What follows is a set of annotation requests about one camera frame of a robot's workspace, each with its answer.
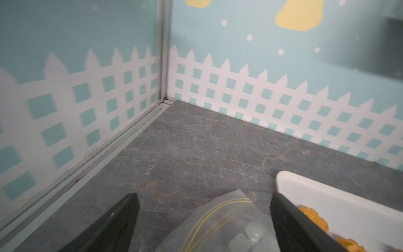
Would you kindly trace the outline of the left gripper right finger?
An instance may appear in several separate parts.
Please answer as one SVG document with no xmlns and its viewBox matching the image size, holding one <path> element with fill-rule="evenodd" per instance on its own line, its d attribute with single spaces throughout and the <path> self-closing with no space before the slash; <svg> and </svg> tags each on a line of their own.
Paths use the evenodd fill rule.
<svg viewBox="0 0 403 252">
<path fill-rule="evenodd" d="M 284 195 L 274 192 L 270 215 L 282 252 L 345 252 Z"/>
</svg>

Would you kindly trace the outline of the ziploc bag with cookies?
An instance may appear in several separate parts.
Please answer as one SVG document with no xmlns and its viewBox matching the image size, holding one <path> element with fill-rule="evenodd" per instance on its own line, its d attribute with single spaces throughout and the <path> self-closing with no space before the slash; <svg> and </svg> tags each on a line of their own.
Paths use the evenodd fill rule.
<svg viewBox="0 0 403 252">
<path fill-rule="evenodd" d="M 198 207 L 157 252 L 278 252 L 272 219 L 241 190 Z"/>
</svg>

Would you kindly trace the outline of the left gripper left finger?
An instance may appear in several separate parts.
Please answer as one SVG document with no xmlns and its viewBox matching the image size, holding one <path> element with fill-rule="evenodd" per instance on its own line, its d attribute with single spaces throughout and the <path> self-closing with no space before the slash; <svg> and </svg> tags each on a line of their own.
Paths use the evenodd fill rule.
<svg viewBox="0 0 403 252">
<path fill-rule="evenodd" d="M 61 252 L 127 252 L 140 211 L 136 193 L 129 193 Z"/>
</svg>

